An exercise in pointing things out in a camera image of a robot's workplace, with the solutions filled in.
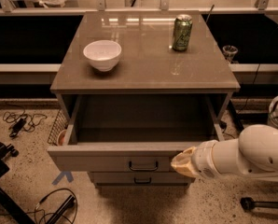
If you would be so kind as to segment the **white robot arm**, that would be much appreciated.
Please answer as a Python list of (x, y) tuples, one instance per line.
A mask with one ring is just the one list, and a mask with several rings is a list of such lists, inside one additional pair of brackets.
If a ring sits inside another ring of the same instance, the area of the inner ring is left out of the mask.
[(268, 121), (243, 129), (239, 137), (211, 140), (176, 155), (171, 166), (189, 177), (238, 175), (278, 182), (278, 96), (270, 103)]

